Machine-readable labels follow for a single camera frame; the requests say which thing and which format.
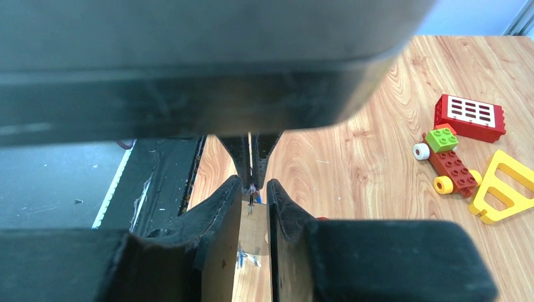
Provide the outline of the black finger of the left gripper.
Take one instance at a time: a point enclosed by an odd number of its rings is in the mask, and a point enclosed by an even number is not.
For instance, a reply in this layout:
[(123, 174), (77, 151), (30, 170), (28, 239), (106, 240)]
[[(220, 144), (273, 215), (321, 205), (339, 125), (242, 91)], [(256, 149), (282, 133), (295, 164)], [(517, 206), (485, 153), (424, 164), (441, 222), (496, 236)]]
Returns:
[(282, 136), (279, 133), (252, 134), (252, 178), (256, 189), (262, 189), (271, 154)]
[(237, 175), (241, 178), (242, 192), (251, 192), (251, 156), (249, 136), (219, 137), (219, 141), (230, 155)]

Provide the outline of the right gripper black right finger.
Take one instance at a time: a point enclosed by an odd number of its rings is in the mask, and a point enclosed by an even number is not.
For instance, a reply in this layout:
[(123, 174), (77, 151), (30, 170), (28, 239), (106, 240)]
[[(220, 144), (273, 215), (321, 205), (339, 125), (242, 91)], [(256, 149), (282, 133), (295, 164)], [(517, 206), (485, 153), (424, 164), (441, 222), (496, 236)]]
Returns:
[(472, 239), (450, 221), (320, 220), (266, 187), (273, 301), (494, 301)]

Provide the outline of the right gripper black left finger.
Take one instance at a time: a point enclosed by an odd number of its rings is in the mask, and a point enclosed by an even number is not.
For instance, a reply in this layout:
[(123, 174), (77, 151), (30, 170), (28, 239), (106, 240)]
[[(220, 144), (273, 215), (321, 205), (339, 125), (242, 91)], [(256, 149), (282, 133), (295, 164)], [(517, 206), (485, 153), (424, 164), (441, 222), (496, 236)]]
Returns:
[(230, 301), (241, 180), (147, 237), (127, 230), (4, 230), (2, 301)]

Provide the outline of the metal keyring holder red handle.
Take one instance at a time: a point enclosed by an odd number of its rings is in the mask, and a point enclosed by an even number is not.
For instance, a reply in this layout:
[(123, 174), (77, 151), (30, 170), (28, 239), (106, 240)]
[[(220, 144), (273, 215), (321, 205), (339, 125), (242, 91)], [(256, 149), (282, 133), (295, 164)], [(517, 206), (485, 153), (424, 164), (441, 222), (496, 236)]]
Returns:
[(294, 202), (271, 212), (242, 205), (233, 301), (312, 301), (312, 271), (303, 235), (318, 219)]

